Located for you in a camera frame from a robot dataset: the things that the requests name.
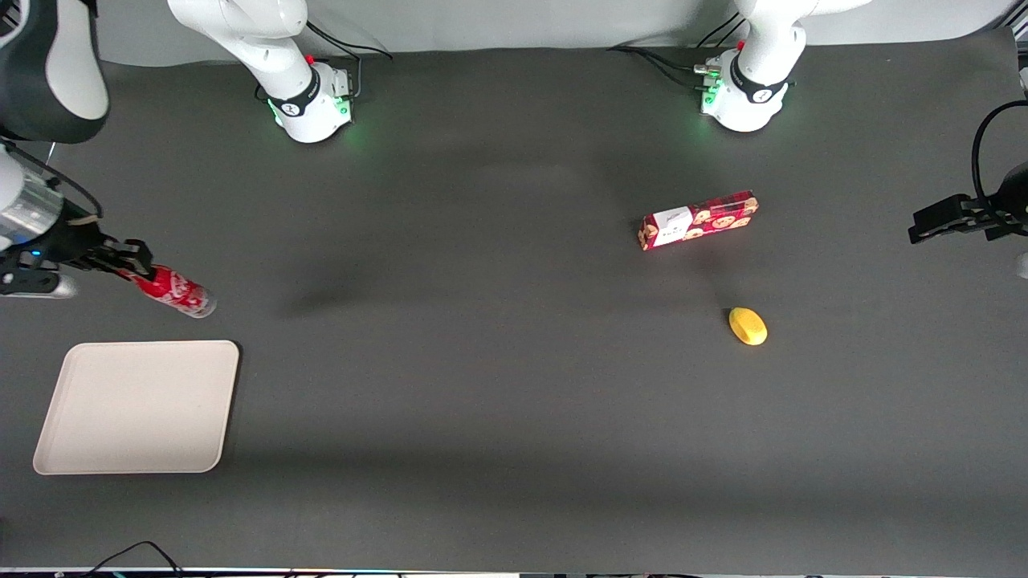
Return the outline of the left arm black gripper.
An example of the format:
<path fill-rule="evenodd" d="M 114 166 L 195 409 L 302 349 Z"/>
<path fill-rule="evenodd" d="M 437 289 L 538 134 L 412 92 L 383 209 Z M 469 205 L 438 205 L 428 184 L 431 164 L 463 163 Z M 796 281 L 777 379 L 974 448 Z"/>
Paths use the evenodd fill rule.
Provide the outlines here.
<path fill-rule="evenodd" d="M 989 242 L 1018 234 L 1026 237 L 1027 230 L 1027 162 L 1021 162 L 1009 170 L 998 190 L 986 195 L 981 186 L 981 171 L 972 166 L 972 187 L 980 214 L 983 215 L 984 231 Z M 972 228 L 974 200 L 966 194 L 933 202 L 929 207 L 913 215 L 913 226 L 909 228 L 912 245 L 935 238 L 937 234 L 966 233 Z"/>

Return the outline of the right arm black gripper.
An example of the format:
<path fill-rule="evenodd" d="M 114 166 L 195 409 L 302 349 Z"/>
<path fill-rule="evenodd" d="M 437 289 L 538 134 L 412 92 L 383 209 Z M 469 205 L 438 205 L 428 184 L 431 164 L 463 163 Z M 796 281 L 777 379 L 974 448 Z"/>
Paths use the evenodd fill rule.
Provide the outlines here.
<path fill-rule="evenodd" d="M 100 230 L 99 220 L 74 202 L 63 202 L 54 226 L 37 238 L 36 250 L 43 261 L 56 266 L 102 270 L 125 281 L 144 277 L 132 264 L 152 264 L 146 242 L 108 238 Z"/>

